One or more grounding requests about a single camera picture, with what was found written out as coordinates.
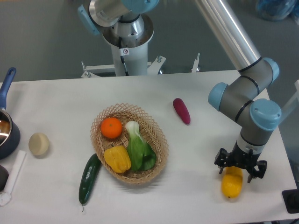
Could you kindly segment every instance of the wicker basket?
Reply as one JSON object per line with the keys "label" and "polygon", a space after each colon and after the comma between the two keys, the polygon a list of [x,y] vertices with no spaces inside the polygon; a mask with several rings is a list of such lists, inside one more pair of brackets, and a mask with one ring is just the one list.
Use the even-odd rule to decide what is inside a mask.
{"label": "wicker basket", "polygon": [[[102,135],[100,131],[101,122],[110,117],[118,118],[122,124],[122,134],[116,139],[109,139]],[[113,146],[128,146],[128,132],[124,128],[125,124],[131,120],[139,123],[141,136],[152,146],[157,155],[154,167],[147,171],[133,172],[126,171],[123,174],[115,173],[105,162],[104,151]],[[158,124],[143,109],[135,105],[116,104],[105,109],[94,120],[91,128],[91,140],[93,147],[106,169],[117,179],[131,184],[141,184],[151,181],[156,177],[166,165],[168,157],[167,140],[159,128]]]}

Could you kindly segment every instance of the cooking pot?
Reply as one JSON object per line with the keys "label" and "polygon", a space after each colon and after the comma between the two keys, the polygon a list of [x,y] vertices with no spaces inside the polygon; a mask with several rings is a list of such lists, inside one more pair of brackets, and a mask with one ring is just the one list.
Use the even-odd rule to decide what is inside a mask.
{"label": "cooking pot", "polygon": [[10,68],[0,89],[0,160],[9,156],[20,142],[20,130],[6,110],[6,96],[16,73]]}

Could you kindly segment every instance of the blue joint cap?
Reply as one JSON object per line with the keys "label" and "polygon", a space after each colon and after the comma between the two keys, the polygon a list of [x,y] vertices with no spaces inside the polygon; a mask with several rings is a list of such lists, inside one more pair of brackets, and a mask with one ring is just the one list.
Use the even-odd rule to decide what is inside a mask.
{"label": "blue joint cap", "polygon": [[152,10],[159,0],[121,0],[124,6],[133,13],[141,14]]}
{"label": "blue joint cap", "polygon": [[265,131],[274,131],[281,118],[280,107],[271,100],[257,99],[250,106],[253,122]]}
{"label": "blue joint cap", "polygon": [[213,89],[210,91],[208,102],[212,107],[219,111],[220,102],[222,99],[222,95],[227,87],[226,83],[218,83]]}
{"label": "blue joint cap", "polygon": [[78,16],[79,16],[81,22],[83,23],[83,25],[85,26],[85,28],[88,30],[89,33],[91,33],[91,34],[93,34],[95,36],[100,34],[100,32],[95,27],[95,25],[92,22],[92,20],[90,19],[89,15],[86,12],[86,10],[83,7],[83,5],[81,5],[78,8]]}
{"label": "blue joint cap", "polygon": [[277,79],[277,77],[279,76],[279,66],[271,58],[264,57],[263,60],[268,62],[269,65],[272,67],[272,72],[273,72],[273,79],[272,79],[272,82],[271,82],[271,84],[272,84],[275,81],[275,79]]}

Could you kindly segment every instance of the bok choy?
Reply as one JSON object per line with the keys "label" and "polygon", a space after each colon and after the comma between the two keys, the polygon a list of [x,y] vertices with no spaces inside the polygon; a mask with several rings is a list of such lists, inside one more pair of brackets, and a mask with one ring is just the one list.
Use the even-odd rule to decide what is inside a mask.
{"label": "bok choy", "polygon": [[136,121],[129,121],[125,128],[129,133],[127,151],[131,160],[131,170],[145,171],[152,169],[157,156],[149,143],[140,135],[139,124]]}

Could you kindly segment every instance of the blue pot handle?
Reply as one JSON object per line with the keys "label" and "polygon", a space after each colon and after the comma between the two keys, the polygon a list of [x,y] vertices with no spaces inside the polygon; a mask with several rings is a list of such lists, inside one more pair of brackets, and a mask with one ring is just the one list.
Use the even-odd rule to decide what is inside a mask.
{"label": "blue pot handle", "polygon": [[0,89],[0,108],[6,109],[6,96],[16,72],[17,70],[15,68],[10,68],[5,76],[5,79]]}

